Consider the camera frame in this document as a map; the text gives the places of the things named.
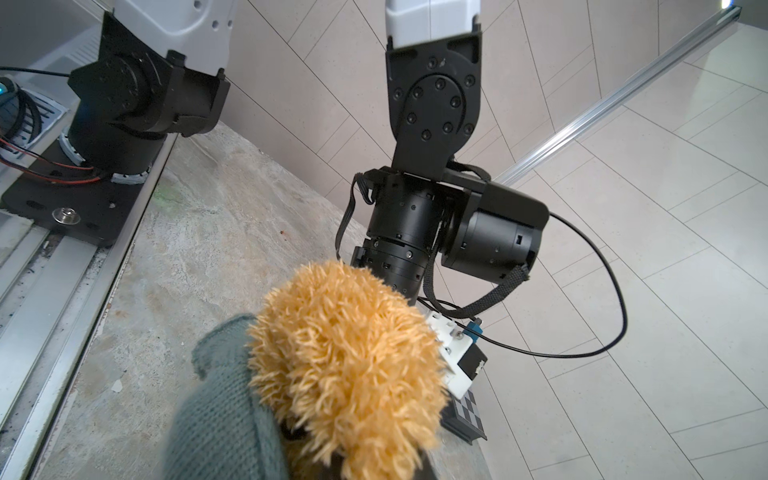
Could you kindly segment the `tan teddy bear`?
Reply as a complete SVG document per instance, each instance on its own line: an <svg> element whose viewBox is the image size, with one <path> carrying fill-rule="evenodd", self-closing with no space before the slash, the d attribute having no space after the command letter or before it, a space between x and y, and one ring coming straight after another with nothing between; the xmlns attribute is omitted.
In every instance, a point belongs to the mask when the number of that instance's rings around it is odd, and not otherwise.
<svg viewBox="0 0 768 480"><path fill-rule="evenodd" d="M250 384L287 433L297 479L411 479L447 404L435 332L369 270L309 263L248 327Z"/></svg>

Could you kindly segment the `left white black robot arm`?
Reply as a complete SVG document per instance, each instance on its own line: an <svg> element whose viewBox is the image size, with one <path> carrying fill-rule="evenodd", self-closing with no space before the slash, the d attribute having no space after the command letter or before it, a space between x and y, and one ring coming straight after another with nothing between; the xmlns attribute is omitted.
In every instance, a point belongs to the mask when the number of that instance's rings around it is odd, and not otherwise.
<svg viewBox="0 0 768 480"><path fill-rule="evenodd" d="M77 164L137 176L170 133L210 131L230 85L225 77L233 1L118 1L104 14L96 61L75 69L80 103L59 143ZM527 280L548 208L494 182L455 153L472 136L481 93L477 1L385 5L387 93L396 147L387 167L357 174L352 201L373 207L352 263L415 301L432 297L434 266L493 284L464 307L467 318Z"/></svg>

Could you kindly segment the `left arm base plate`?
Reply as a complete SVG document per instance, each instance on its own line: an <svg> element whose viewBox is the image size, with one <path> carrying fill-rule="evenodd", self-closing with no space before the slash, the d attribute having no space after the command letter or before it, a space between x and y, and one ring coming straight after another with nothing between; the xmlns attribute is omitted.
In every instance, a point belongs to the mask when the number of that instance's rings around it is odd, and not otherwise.
<svg viewBox="0 0 768 480"><path fill-rule="evenodd" d="M7 210L99 247L119 237L167 136L70 128L1 196Z"/></svg>

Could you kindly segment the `grey-green teddy sweater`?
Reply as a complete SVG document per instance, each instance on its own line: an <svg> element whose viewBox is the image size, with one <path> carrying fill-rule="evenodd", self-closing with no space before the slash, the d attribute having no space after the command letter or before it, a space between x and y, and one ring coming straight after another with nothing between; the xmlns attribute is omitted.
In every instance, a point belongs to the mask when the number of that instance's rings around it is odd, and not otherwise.
<svg viewBox="0 0 768 480"><path fill-rule="evenodd" d="M248 327L238 314L207 333L191 363L200 384L174 415L163 479L288 479L290 468L273 413L250 386Z"/></svg>

